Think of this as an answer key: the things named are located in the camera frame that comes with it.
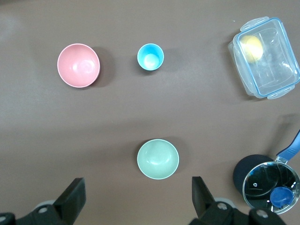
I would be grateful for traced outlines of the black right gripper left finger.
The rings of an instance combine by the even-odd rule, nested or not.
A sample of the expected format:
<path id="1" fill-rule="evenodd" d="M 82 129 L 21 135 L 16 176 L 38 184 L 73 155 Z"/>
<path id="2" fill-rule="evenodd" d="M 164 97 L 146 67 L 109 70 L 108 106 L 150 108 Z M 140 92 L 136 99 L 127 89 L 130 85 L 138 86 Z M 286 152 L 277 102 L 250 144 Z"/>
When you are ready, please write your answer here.
<path id="1" fill-rule="evenodd" d="M 52 204 L 44 204 L 16 220 L 17 225 L 72 225 L 86 203 L 84 178 L 75 178 Z"/>

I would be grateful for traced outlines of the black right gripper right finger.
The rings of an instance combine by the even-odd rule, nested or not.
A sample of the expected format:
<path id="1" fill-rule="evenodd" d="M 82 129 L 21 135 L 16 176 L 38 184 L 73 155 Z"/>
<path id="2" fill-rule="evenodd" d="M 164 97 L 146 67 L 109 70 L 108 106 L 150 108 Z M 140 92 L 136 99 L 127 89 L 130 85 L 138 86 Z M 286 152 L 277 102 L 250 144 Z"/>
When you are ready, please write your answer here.
<path id="1" fill-rule="evenodd" d="M 227 200 L 215 200 L 202 177 L 192 178 L 192 202 L 197 214 L 192 225 L 248 225 L 248 215 Z"/>

